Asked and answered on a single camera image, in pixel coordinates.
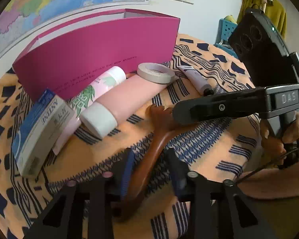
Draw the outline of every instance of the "box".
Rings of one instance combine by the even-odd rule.
[[[74,111],[46,89],[33,105],[12,143],[12,153],[21,176],[36,178],[53,144]]]
[[[32,101],[46,88],[71,99],[112,66],[130,73],[140,63],[170,61],[179,22],[135,9],[86,15],[38,35],[13,69]]]

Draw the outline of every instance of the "aloe vera tube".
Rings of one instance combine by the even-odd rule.
[[[126,75],[123,69],[118,66],[114,66],[96,78],[89,84],[88,87],[71,99],[69,106],[75,111],[75,114],[70,119],[69,123],[52,148],[55,155],[58,155],[70,136],[82,124],[79,119],[82,111],[89,107],[101,95],[125,80]]]

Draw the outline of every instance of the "white tape roll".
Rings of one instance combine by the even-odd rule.
[[[137,74],[147,81],[160,84],[172,83],[177,79],[173,70],[156,63],[139,64]]]

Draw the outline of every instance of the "hanging clothes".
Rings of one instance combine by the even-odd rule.
[[[243,0],[238,15],[237,23],[239,24],[243,18],[244,12],[248,7],[259,9],[261,5],[261,0]],[[276,29],[280,32],[280,35],[285,39],[287,30],[287,14],[284,7],[277,0],[273,0],[273,5],[267,3],[265,15],[272,21]]]

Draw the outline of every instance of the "brown wooden stick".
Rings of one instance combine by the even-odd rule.
[[[198,124],[189,126],[177,124],[172,117],[172,110],[172,108],[164,110],[163,106],[157,107],[156,105],[149,107],[150,117],[154,125],[153,140],[147,153],[131,176],[127,195],[121,205],[123,219],[133,215],[141,204],[151,172],[166,144],[175,136],[198,126]]]

